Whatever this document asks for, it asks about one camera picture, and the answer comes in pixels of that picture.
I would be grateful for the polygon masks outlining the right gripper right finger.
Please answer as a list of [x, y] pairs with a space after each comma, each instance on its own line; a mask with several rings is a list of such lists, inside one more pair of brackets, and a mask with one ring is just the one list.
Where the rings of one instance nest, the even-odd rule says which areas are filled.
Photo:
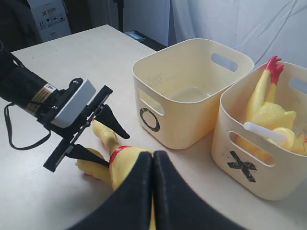
[[153, 206], [157, 230], [243, 230], [201, 199], [165, 151], [153, 154]]

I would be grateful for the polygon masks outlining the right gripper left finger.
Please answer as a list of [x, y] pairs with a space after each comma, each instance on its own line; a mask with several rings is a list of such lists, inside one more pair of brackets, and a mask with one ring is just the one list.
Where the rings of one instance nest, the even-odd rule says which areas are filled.
[[148, 230], [152, 211], [152, 165], [149, 152], [138, 156], [118, 189], [70, 230]]

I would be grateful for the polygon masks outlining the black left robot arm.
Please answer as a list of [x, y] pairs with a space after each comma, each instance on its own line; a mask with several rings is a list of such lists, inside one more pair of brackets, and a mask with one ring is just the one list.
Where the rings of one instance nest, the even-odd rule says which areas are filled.
[[[64, 157], [109, 166], [107, 161], [75, 142], [93, 120], [124, 139], [130, 138], [111, 108], [105, 104], [112, 92], [106, 85], [97, 92], [87, 78], [75, 78], [68, 88], [59, 90], [26, 68], [11, 52], [0, 50], [0, 96], [9, 102], [4, 108], [9, 144], [15, 150], [30, 150], [45, 143], [51, 132], [61, 136], [61, 142], [43, 165], [51, 172], [56, 170]], [[34, 116], [49, 134], [30, 146], [15, 146], [9, 113], [9, 107], [14, 105]]]

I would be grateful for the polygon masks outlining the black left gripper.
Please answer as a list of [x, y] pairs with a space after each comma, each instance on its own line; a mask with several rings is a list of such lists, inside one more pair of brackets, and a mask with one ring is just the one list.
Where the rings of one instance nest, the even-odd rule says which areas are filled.
[[115, 118], [111, 108], [107, 104], [104, 104], [112, 92], [112, 89], [104, 86], [67, 128], [59, 128], [52, 124], [47, 125], [48, 128], [62, 137], [62, 141], [53, 150], [43, 167], [54, 172], [65, 156], [72, 159], [95, 162], [106, 167], [109, 166], [106, 160], [96, 156], [84, 146], [80, 144], [76, 145], [75, 142], [82, 132], [90, 126], [94, 118], [101, 124], [112, 129], [122, 138], [130, 138], [130, 135]]

